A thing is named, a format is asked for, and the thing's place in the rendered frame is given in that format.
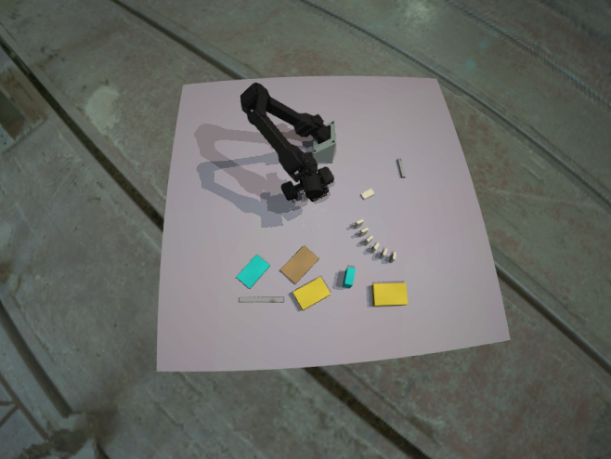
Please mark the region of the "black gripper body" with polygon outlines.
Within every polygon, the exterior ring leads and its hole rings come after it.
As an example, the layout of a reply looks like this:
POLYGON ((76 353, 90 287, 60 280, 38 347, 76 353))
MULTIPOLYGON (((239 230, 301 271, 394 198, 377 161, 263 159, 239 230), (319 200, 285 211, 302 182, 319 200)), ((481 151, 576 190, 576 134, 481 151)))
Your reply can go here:
MULTIPOLYGON (((330 184, 334 181, 334 176, 328 167, 323 167, 318 170, 318 175, 320 179, 325 182, 325 184, 330 184)), ((299 184, 293 185, 291 181, 287 181, 281 184, 281 189, 286 197, 286 199, 292 200, 298 196, 297 191, 303 190, 303 181, 300 180, 299 184)))

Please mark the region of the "yellow flat block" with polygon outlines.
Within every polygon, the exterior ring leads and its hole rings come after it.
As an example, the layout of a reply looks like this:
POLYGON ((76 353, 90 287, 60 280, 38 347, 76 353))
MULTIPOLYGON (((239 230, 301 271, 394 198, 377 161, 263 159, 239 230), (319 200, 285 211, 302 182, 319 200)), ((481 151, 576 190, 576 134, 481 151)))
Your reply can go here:
POLYGON ((312 307, 331 295, 330 290, 320 278, 292 292, 302 310, 312 307))
POLYGON ((406 306, 408 294, 405 282, 374 284, 371 289, 372 306, 406 306))

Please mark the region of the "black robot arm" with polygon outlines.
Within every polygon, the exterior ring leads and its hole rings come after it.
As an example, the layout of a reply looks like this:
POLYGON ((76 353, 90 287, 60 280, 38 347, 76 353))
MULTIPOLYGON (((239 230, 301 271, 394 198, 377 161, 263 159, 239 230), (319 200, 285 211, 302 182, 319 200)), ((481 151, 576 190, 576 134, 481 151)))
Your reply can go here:
POLYGON ((263 85, 254 83, 240 95, 241 109, 247 114, 248 122, 259 129, 262 136, 278 153, 279 163, 284 171, 297 182, 303 181, 305 196, 311 202, 327 195, 329 187, 323 185, 317 174, 318 163, 312 152, 303 152, 290 144, 279 129, 271 122, 267 112, 293 126, 295 134, 308 137, 310 134, 318 144, 331 138, 331 126, 324 125, 321 117, 307 112, 297 113, 288 106, 269 96, 263 85), (252 112, 253 110, 253 112, 252 112), (300 173, 295 174, 300 170, 300 173))

